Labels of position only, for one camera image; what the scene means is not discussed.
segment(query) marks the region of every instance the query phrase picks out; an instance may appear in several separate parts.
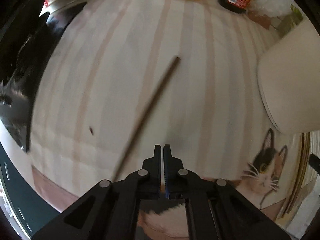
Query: striped tablecloth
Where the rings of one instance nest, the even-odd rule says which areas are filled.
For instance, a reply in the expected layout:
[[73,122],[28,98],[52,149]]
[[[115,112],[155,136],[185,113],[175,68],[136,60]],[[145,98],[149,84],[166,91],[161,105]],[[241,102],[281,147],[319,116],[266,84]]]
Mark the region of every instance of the striped tablecloth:
[[[200,176],[239,179],[273,127],[256,66],[277,40],[274,30],[217,0],[91,0],[65,31],[41,80],[31,163],[78,196],[109,179],[177,54],[181,64],[122,178],[141,168],[154,144],[170,144],[173,155]],[[286,196],[299,150],[299,135],[274,131],[276,149],[287,145],[288,158],[280,188],[264,206]]]

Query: cat illustration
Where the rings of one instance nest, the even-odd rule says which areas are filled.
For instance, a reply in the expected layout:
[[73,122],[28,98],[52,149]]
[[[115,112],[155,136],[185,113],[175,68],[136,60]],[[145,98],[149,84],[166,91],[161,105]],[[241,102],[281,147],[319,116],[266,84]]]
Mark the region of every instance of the cat illustration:
[[277,191],[287,153],[286,145],[280,152],[274,148],[274,132],[270,128],[260,152],[252,163],[248,163],[248,170],[243,171],[241,182],[236,187],[257,208],[261,209],[268,194]]

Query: cat eye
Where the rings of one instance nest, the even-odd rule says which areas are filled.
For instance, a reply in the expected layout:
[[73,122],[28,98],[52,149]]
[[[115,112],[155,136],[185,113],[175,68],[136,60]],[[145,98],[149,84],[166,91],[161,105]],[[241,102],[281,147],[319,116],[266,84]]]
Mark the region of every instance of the cat eye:
[[260,173],[265,173],[267,171],[267,165],[265,163],[260,165]]

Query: cat whisker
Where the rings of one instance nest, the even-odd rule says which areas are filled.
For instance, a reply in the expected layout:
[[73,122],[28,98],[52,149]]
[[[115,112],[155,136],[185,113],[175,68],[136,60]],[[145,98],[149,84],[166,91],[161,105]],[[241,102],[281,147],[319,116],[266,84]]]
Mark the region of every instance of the cat whisker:
[[242,177],[250,177],[250,178],[258,179],[257,176],[253,176],[253,175],[250,175],[250,174],[243,174]]
[[277,191],[274,187],[272,187],[271,185],[270,185],[270,187],[274,190],[274,191]]
[[250,173],[252,173],[253,175],[258,176],[257,173],[255,173],[254,171],[251,171],[251,170],[247,170],[247,171],[244,171],[244,172],[250,172]]
[[249,166],[251,166],[252,168],[254,168],[254,169],[255,169],[255,171],[257,172],[257,174],[259,174],[259,171],[257,170],[257,168],[256,168],[253,164],[248,163],[248,165],[249,165]]

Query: silver screw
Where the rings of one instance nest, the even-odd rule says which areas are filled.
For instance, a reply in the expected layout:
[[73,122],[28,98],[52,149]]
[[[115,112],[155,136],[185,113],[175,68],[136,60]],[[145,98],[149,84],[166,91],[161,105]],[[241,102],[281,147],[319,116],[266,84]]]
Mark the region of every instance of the silver screw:
[[102,181],[99,182],[100,187],[109,187],[110,181],[107,179],[103,179]]
[[216,183],[220,187],[224,187],[225,185],[227,185],[227,182],[224,179],[217,179]]
[[140,176],[146,176],[148,174],[148,171],[145,169],[141,169],[138,171],[138,175]]
[[179,173],[180,175],[182,175],[182,176],[186,176],[186,175],[189,173],[189,171],[186,170],[186,169],[180,169],[180,170],[178,171],[178,173]]

